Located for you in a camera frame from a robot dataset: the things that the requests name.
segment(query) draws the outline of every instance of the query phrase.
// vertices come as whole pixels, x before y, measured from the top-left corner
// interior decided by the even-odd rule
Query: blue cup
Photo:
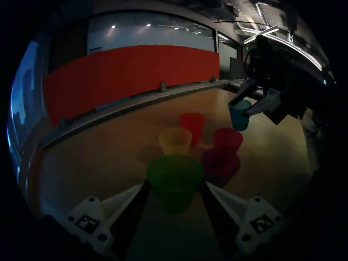
[[[243,117],[242,114],[251,107],[251,102],[241,100],[234,106],[231,105],[231,102],[228,103],[228,109],[230,110],[232,126],[237,131],[244,131],[249,125],[249,117]]]

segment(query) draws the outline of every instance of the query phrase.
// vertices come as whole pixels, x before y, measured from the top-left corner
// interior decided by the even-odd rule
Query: plastic cup
[[[152,161],[147,177],[161,206],[171,213],[185,211],[190,205],[203,168],[195,159],[184,155],[168,155]]]
[[[214,147],[204,152],[202,166],[204,179],[213,185],[223,188],[240,168],[240,159],[237,154],[224,151],[228,147]]]
[[[220,128],[214,131],[214,146],[227,147],[229,154],[235,154],[243,142],[243,135],[232,128]]]
[[[192,134],[180,127],[170,128],[160,133],[159,140],[164,155],[188,155]]]
[[[191,146],[201,140],[205,118],[199,113],[187,113],[180,116],[180,126],[192,133]]]
[[[251,102],[241,100],[236,105],[232,106],[231,101],[228,103],[232,126],[235,130],[244,131],[249,125],[249,117],[243,117],[242,114],[251,107]]]

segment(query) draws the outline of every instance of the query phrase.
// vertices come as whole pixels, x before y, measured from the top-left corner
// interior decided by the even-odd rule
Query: table surface
[[[42,214],[60,220],[87,196],[103,200],[143,182],[148,164],[162,155],[158,134],[179,126],[181,114],[197,112],[206,118],[201,142],[190,151],[190,156],[200,160],[213,145],[214,130],[231,127],[227,104],[234,95],[211,89],[167,100],[106,121],[47,150],[38,177]],[[241,133],[241,168],[224,189],[245,200],[262,196],[284,212],[311,177],[300,122],[287,116],[276,126],[265,115],[257,114]],[[185,228],[191,227],[191,231],[199,227],[197,231],[204,234],[206,242],[214,241],[201,199],[194,202],[194,210],[191,207],[175,220],[187,224]],[[145,207],[140,227],[146,227],[144,220],[149,221],[149,217],[161,220],[163,214],[149,214],[149,209]],[[160,224],[159,237],[166,224],[169,232],[175,228],[171,222]],[[136,232],[134,240],[139,238],[144,236]]]

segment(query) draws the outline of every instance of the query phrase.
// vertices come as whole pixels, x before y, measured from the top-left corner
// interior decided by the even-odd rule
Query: red cup
[[[180,127],[192,133],[191,146],[201,140],[205,118],[199,113],[186,113],[180,116]]]
[[[228,154],[235,154],[243,142],[242,134],[232,128],[220,128],[214,131],[214,146],[221,147]]]

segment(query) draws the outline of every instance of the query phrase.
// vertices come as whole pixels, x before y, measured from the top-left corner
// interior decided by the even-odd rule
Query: magenta cup
[[[228,147],[214,147],[202,156],[204,179],[220,188],[231,180],[240,165],[239,157],[230,154]]]

